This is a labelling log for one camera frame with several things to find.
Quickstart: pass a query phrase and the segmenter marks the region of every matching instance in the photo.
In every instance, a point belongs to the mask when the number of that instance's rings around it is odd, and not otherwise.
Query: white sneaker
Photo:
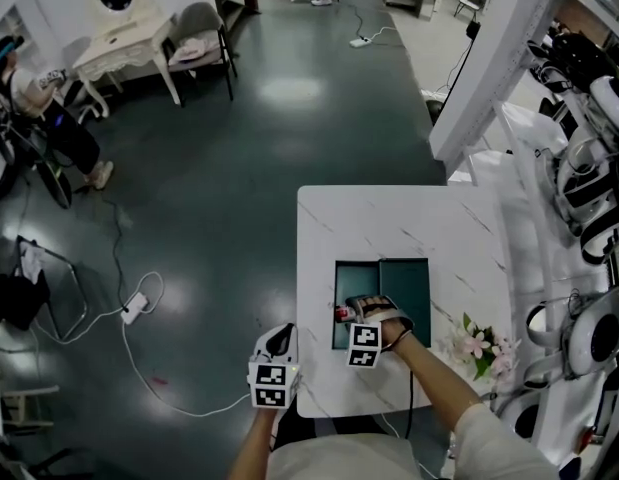
[[[113,162],[98,162],[94,171],[96,171],[95,176],[90,175],[87,178],[87,183],[96,190],[102,190],[107,185],[109,178],[111,178]]]
[[[312,0],[311,5],[322,7],[323,5],[331,5],[331,0]]]

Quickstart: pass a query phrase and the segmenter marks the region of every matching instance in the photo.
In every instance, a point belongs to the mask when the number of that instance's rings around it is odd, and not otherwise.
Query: metal stand
[[[18,265],[20,267],[21,272],[22,272],[22,254],[20,250],[20,244],[22,243],[27,244],[31,247],[36,247],[37,249],[41,250],[45,254],[48,254],[49,256],[56,258],[57,260],[64,263],[67,266],[67,269],[69,270],[69,273],[71,274],[71,277],[73,278],[75,285],[78,287],[78,291],[80,292],[80,297],[82,298],[82,313],[80,313],[80,316],[78,317],[78,319],[69,328],[69,330],[66,333],[64,333],[64,335],[61,334],[60,331],[58,330],[58,323],[56,322],[56,317],[53,313],[53,307],[51,305],[51,298],[47,299],[46,301],[47,309],[49,311],[49,317],[51,318],[51,324],[53,326],[53,332],[56,335],[57,339],[64,341],[67,338],[69,338],[71,334],[73,334],[76,328],[87,317],[87,313],[89,313],[89,306],[85,298],[84,290],[82,289],[80,281],[78,280],[78,276],[76,276],[76,269],[74,268],[73,264],[64,256],[60,256],[59,254],[56,254],[55,252],[50,251],[49,249],[45,249],[44,247],[41,247],[35,241],[30,241],[30,240],[27,240],[26,238],[18,236],[18,238],[16,239],[16,248],[18,250]]]

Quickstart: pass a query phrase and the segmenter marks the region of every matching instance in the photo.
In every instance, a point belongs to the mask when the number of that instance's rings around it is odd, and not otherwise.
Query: white cable
[[[176,407],[174,405],[169,404],[168,402],[165,402],[158,393],[156,393],[156,391],[154,391],[154,389],[151,387],[151,385],[146,381],[146,379],[142,376],[142,373],[140,373],[140,370],[138,370],[138,367],[136,366],[136,362],[133,360],[133,354],[131,353],[131,348],[129,348],[129,343],[127,342],[127,333],[125,332],[127,325],[122,322],[122,341],[124,341],[125,343],[125,348],[127,349],[127,354],[129,355],[129,361],[131,361],[131,367],[133,368],[133,371],[136,372],[136,375],[138,376],[138,378],[142,381],[143,385],[149,390],[149,392],[155,396],[162,404],[164,404],[165,406],[169,407],[169,409],[179,412],[180,414],[184,414],[186,416],[191,416],[192,418],[206,418],[207,416],[211,416],[212,414],[218,414],[220,412],[225,412],[228,411],[229,409],[233,409],[236,405],[238,405],[240,402],[242,402],[245,398],[247,398],[248,396],[251,396],[250,393],[247,393],[246,395],[241,396],[240,398],[238,398],[238,400],[236,400],[234,403],[232,403],[231,405],[223,408],[223,409],[217,409],[215,411],[210,411],[204,414],[195,414],[189,411],[185,411],[183,409],[180,409],[179,407]]]
[[[162,296],[165,294],[165,282],[162,279],[162,276],[155,271],[152,272],[148,272],[146,273],[144,276],[142,276],[140,278],[140,281],[138,281],[138,285],[136,286],[136,289],[134,290],[134,292],[131,294],[131,296],[127,299],[127,302],[125,302],[125,306],[127,304],[129,304],[131,302],[131,300],[136,296],[136,294],[140,291],[140,287],[142,286],[142,283],[145,281],[145,279],[147,279],[150,276],[156,276],[158,278],[158,280],[160,281],[160,294],[158,295],[158,297],[156,298],[156,300],[153,302],[153,304],[151,305],[151,307],[149,309],[147,309],[146,311],[142,311],[142,313],[144,314],[149,314],[149,313],[153,313],[153,310],[156,309],[156,306],[158,305],[158,303],[160,302],[160,300],[162,299]],[[74,341],[78,341],[80,338],[82,338],[85,334],[87,334],[91,328],[94,326],[94,324],[100,320],[102,317],[104,316],[109,316],[109,315],[115,315],[117,313],[120,313],[122,311],[122,308],[118,308],[114,311],[109,311],[108,313],[100,313],[96,318],[93,319],[93,321],[87,326],[87,328],[82,331],[80,334],[78,334],[78,336],[75,336],[73,338],[71,338],[70,340],[59,340],[57,338],[54,338],[46,329],[44,329],[40,323],[38,322],[38,319],[36,319],[36,326],[38,327],[38,329],[40,329],[43,333],[45,333],[51,340],[55,341],[56,343],[58,343],[59,345],[69,345],[70,343],[73,343]]]
[[[387,418],[385,418],[385,415],[384,415],[384,414],[382,414],[382,413],[380,413],[380,417],[381,417],[381,418],[382,418],[382,420],[383,420],[383,421],[387,424],[387,426],[388,426],[391,430],[393,430],[393,433],[394,433],[394,434],[396,434],[396,437],[397,437],[398,439],[400,439],[400,434],[398,434],[398,431],[397,431],[395,428],[393,428],[393,425],[391,425],[391,423],[389,423],[389,422],[387,421]]]
[[[131,296],[127,299],[127,302],[125,302],[125,306],[127,306],[127,304],[129,304],[131,302],[131,300],[136,296],[136,294],[138,292],[140,292],[140,287],[142,286],[142,283],[145,281],[145,279],[147,279],[150,276],[156,276],[158,278],[158,280],[160,281],[160,294],[158,295],[158,297],[156,297],[156,300],[153,302],[153,304],[151,304],[149,309],[141,310],[140,311],[141,313],[143,313],[145,315],[149,315],[149,314],[153,313],[153,311],[156,309],[156,307],[160,303],[160,300],[162,299],[163,295],[165,294],[165,282],[162,279],[162,276],[158,272],[152,271],[152,272],[148,272],[147,274],[142,276],[140,278],[140,281],[138,281],[138,285],[136,286],[136,289],[131,294]],[[98,320],[100,320],[102,317],[110,316],[110,315],[115,315],[117,313],[120,313],[122,310],[123,310],[123,308],[118,308],[118,309],[116,309],[114,311],[109,311],[108,313],[101,313],[101,314],[99,314],[96,318],[93,319],[93,321],[87,326],[87,328],[84,331],[82,331],[80,334],[78,334],[78,336],[76,336],[76,337],[74,337],[74,338],[72,338],[70,340],[67,340],[67,341],[61,341],[59,339],[54,338],[51,334],[49,334],[49,332],[47,332],[38,323],[38,320],[36,320],[36,325],[38,326],[38,329],[40,329],[50,339],[52,339],[53,341],[55,341],[59,345],[69,345],[70,343],[73,343],[74,341],[78,341],[85,334],[87,334],[89,332],[89,330],[94,326],[94,324]],[[195,414],[195,413],[188,412],[188,411],[185,411],[183,409],[180,409],[179,407],[175,407],[173,405],[170,405],[169,403],[165,402],[162,398],[160,398],[160,395],[158,395],[158,393],[156,393],[154,391],[154,389],[151,387],[151,385],[149,385],[149,383],[142,376],[142,374],[140,373],[140,370],[138,370],[138,367],[136,366],[136,362],[133,359],[133,355],[131,353],[131,349],[129,348],[129,343],[127,343],[127,334],[125,332],[126,326],[127,325],[125,324],[125,322],[123,320],[123,322],[122,322],[122,341],[124,342],[125,348],[127,349],[127,354],[129,355],[129,361],[131,362],[131,367],[133,368],[133,371],[136,372],[136,375],[138,376],[138,378],[142,381],[143,385],[151,392],[151,394],[153,396],[155,396],[161,403],[163,403],[164,405],[169,407],[170,409],[172,409],[172,410],[174,410],[176,412],[179,412],[180,414],[184,414],[186,416],[191,416],[192,418],[206,418],[207,416],[211,416],[212,414],[218,414],[220,412],[225,412],[225,411],[228,411],[229,409],[233,409],[236,405],[238,405],[240,402],[242,402],[245,398],[247,398],[248,396],[251,396],[250,393],[247,393],[246,395],[244,395],[244,396],[240,397],[238,400],[236,400],[230,406],[225,407],[224,409],[218,409],[218,410],[215,410],[215,411],[210,411],[210,412],[207,412],[205,414]],[[34,335],[34,338],[36,339],[36,344],[38,344],[37,336],[35,335],[33,330],[31,332]],[[38,358],[38,352],[36,352],[36,361],[38,361],[37,358]]]
[[[382,33],[383,33],[383,31],[385,31],[385,30],[395,30],[396,32],[398,32],[398,30],[397,30],[397,29],[395,29],[395,28],[393,28],[393,27],[382,27],[382,28],[380,29],[380,31],[379,31],[379,32],[376,32],[374,35],[372,35],[372,36],[369,38],[369,41],[373,41],[374,37],[378,37],[378,36],[379,36],[380,34],[382,34]]]
[[[33,331],[33,328],[30,327],[29,332],[31,333],[31,335],[33,336],[33,339],[36,342],[36,355],[35,355],[36,371],[38,372],[38,382],[40,382],[40,380],[42,379],[42,376],[40,375],[40,341],[38,341],[38,336],[36,336],[36,333]]]
[[[437,480],[437,476],[434,475],[431,471],[429,471],[426,467],[424,467],[420,462],[418,462],[418,466],[420,466],[425,473],[427,473],[431,478],[433,478],[434,480]]]

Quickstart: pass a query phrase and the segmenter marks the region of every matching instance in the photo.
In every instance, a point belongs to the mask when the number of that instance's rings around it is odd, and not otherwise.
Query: table leg
[[[124,91],[123,91],[123,89],[122,89],[122,84],[118,81],[118,78],[116,77],[116,75],[115,75],[115,74],[113,74],[113,73],[111,73],[111,72],[109,72],[109,73],[107,73],[107,76],[109,77],[109,80],[111,80],[111,83],[112,83],[113,85],[115,85],[116,90],[117,90],[120,94],[122,94],[122,93],[124,92]]]
[[[85,85],[85,89],[87,89],[87,92],[102,107],[102,117],[109,117],[109,105],[107,105],[105,99],[100,95],[100,93],[96,90],[96,88],[87,77],[83,76],[82,73],[79,73],[78,76],[80,77],[80,81]]]
[[[169,69],[167,68],[167,60],[162,52],[156,51],[153,55],[153,61],[160,71],[162,78],[164,78],[167,87],[169,88],[169,92],[171,93],[171,97],[173,98],[173,102],[176,105],[181,105],[180,96],[178,96],[178,91],[176,90],[176,86],[171,79],[171,74],[169,73]]]

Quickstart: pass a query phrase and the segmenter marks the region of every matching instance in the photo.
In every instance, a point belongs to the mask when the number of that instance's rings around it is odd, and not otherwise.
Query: forearm
[[[269,440],[275,417],[275,410],[258,410],[228,480],[265,480]]]
[[[412,334],[398,343],[394,352],[407,363],[450,431],[456,428],[460,416],[469,407],[480,403],[480,398],[469,384],[429,352]]]

